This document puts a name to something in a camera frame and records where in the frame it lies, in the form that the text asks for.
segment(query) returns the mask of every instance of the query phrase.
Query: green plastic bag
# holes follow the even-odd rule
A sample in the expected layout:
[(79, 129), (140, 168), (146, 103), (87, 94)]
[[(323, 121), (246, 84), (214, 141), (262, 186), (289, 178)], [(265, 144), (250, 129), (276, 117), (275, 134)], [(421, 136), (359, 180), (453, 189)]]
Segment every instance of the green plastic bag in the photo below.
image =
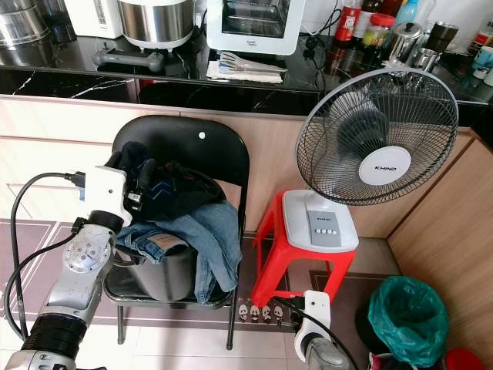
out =
[(437, 292), (421, 281), (387, 278), (371, 296), (368, 320), (401, 362), (427, 368), (444, 354), (447, 310)]

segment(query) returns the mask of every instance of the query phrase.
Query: fan stand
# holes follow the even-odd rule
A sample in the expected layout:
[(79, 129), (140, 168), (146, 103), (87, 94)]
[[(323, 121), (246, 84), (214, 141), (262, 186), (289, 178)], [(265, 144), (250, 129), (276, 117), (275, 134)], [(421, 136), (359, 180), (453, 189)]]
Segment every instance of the fan stand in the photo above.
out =
[(321, 253), (356, 249), (358, 238), (349, 209), (313, 190), (292, 190), (283, 195), (283, 215), (291, 245)]

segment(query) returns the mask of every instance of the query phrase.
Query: game controller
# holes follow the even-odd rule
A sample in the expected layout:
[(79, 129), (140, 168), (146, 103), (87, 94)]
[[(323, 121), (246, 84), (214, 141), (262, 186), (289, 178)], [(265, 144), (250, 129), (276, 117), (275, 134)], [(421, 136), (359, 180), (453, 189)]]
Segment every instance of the game controller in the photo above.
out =
[(92, 55), (92, 62), (97, 66), (106, 63), (126, 64), (147, 67), (151, 72), (159, 72), (164, 67), (164, 55), (153, 52), (147, 57), (116, 54), (115, 49), (103, 49)]

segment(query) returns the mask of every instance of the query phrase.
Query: electric fan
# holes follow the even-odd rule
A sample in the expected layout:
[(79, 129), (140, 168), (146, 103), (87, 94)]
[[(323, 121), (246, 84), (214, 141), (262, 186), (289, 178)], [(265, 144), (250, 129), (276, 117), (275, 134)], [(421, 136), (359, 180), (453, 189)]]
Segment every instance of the electric fan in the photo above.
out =
[(417, 69), (379, 69), (352, 79), (311, 111), (297, 165), (313, 190), (283, 196), (289, 242), (319, 252), (358, 245), (346, 204), (396, 199), (432, 177), (457, 135), (450, 89)]

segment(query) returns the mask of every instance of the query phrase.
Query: kitchen counter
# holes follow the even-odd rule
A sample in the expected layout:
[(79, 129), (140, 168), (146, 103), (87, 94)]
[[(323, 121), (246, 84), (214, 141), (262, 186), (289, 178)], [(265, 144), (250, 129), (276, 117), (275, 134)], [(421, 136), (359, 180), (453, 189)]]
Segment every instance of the kitchen counter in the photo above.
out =
[[(327, 92), (351, 77), (378, 68), (354, 49), (331, 45), (331, 38), (321, 39), (310, 52), (306, 47), (308, 37), (301, 35), (293, 55), (258, 59), (288, 68), (282, 83), (212, 80), (206, 77), (207, 66), (210, 60), (219, 58), (218, 53), (207, 46), (203, 33), (195, 32), (190, 41), (173, 52), (159, 51), (165, 56), (165, 64), (158, 73), (146, 67), (92, 63), (92, 54), (103, 48), (139, 55), (139, 48), (124, 37), (77, 37), (57, 42), (55, 39), (64, 38), (52, 32), (51, 37), (14, 51), (0, 49), (0, 93), (306, 116)], [(491, 109), (493, 88), (472, 77), (468, 63), (445, 55), (434, 74), (458, 100), (461, 126), (474, 127)]]

